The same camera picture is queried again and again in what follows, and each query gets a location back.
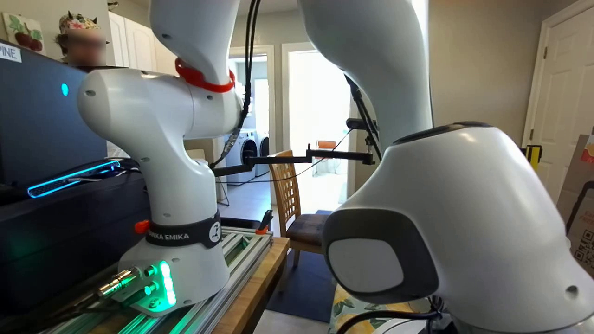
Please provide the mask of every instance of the chair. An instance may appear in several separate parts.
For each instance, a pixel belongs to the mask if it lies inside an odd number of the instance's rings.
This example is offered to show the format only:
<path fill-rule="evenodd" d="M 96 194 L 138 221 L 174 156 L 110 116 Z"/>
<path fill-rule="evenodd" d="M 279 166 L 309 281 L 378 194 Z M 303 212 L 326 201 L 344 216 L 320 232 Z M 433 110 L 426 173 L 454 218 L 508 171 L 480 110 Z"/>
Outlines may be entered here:
<path fill-rule="evenodd" d="M 276 158 L 292 158 L 294 151 L 283 151 Z M 290 247 L 296 253 L 294 270 L 300 266 L 302 251 L 324 253 L 322 232 L 328 216 L 303 216 L 300 184 L 294 164 L 270 166 L 276 184 L 281 236 L 290 238 Z"/>

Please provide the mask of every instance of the glowing blue light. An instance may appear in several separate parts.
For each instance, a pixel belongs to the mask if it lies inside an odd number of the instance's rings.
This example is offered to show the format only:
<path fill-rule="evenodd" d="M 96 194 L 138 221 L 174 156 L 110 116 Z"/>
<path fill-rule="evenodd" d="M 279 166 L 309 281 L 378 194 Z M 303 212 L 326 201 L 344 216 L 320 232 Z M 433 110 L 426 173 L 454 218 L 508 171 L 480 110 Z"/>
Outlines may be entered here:
<path fill-rule="evenodd" d="M 60 86 L 62 97 L 70 97 L 71 95 L 71 88 L 68 84 Z"/>
<path fill-rule="evenodd" d="M 84 179 L 84 177 L 90 177 L 92 173 L 97 173 L 97 171 L 103 171 L 107 168 L 116 168 L 120 166 L 118 160 L 110 160 L 107 164 L 99 164 L 99 166 L 94 166 L 94 168 L 88 168 L 88 169 L 83 169 L 83 171 L 75 171 L 75 173 L 70 173 L 70 175 L 64 175 L 64 177 L 58 177 L 58 179 L 53 179 L 53 181 L 47 181 L 47 182 L 42 182 L 42 184 L 36 184 L 36 186 L 31 186 L 27 190 L 27 194 L 32 197 L 32 199 L 42 199 L 42 197 L 49 197 L 53 194 L 58 194 L 58 192 L 64 192 L 68 188 L 73 188 L 77 184 L 81 184 L 81 181 L 77 179 Z"/>

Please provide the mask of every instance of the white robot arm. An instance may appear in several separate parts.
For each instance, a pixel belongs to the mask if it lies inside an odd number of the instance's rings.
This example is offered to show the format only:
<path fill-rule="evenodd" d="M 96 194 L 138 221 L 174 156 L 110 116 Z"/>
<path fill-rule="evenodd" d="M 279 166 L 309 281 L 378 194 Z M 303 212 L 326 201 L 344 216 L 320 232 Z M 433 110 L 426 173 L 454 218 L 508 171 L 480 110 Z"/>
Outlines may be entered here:
<path fill-rule="evenodd" d="M 81 93 L 90 127 L 131 153 L 149 186 L 151 232 L 123 266 L 175 266 L 177 299 L 149 314 L 205 301 L 227 281 L 214 175 L 185 140 L 239 121 L 227 69 L 239 2 L 153 0 L 157 36 L 194 80 L 109 71 Z M 328 223 L 341 284 L 368 301 L 441 296 L 461 333 L 593 333 L 594 283 L 515 143 L 482 125 L 433 129 L 428 0 L 300 6 L 316 47 L 372 97 L 387 153 Z"/>

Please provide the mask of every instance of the ceiling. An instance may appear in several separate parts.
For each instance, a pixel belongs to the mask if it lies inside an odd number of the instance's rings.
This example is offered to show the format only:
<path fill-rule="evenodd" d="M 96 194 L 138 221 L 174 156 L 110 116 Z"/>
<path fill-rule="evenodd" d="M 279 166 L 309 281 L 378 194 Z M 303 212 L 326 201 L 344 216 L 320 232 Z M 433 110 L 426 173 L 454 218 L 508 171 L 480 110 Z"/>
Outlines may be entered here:
<path fill-rule="evenodd" d="M 129 0 L 129 2 L 142 6 L 149 14 L 151 0 Z M 248 15 L 250 4 L 252 0 L 242 0 L 240 15 Z M 298 8 L 298 0 L 263 0 L 261 2 L 261 14 L 289 12 L 296 8 Z"/>

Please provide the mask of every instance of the computer screen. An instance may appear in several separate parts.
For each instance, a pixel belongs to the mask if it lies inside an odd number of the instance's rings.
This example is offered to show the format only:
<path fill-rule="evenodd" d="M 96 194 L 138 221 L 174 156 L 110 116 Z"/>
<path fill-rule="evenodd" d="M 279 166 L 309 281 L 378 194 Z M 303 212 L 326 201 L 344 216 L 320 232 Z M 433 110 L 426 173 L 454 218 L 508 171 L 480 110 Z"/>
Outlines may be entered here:
<path fill-rule="evenodd" d="M 107 158 L 77 108 L 86 73 L 29 51 L 21 58 L 0 58 L 0 186 L 18 192 Z"/>

